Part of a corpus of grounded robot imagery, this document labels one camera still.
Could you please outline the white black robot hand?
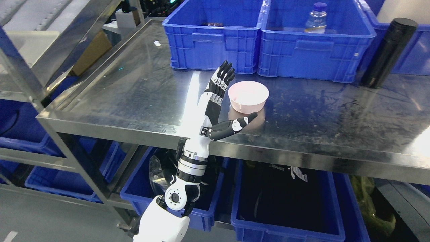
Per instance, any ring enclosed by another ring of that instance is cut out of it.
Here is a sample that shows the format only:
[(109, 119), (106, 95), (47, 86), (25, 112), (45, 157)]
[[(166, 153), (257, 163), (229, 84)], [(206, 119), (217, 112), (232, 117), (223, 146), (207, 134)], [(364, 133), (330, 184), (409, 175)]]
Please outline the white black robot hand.
[(218, 141), (241, 132), (258, 116), (256, 112), (252, 112), (242, 118), (219, 122), (221, 104), (234, 78), (235, 69), (227, 60), (210, 77), (195, 111), (192, 112), (190, 135), (183, 147), (182, 160), (198, 163), (206, 161), (211, 141)]

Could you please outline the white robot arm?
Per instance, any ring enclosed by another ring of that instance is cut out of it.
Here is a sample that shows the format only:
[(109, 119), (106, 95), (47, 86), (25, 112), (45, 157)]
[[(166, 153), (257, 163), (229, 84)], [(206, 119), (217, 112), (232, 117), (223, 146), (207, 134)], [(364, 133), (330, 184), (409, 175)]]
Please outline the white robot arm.
[(156, 196), (141, 216), (134, 242), (181, 242), (187, 233), (200, 184), (206, 171), (210, 139), (189, 139), (178, 145), (177, 172), (164, 195)]

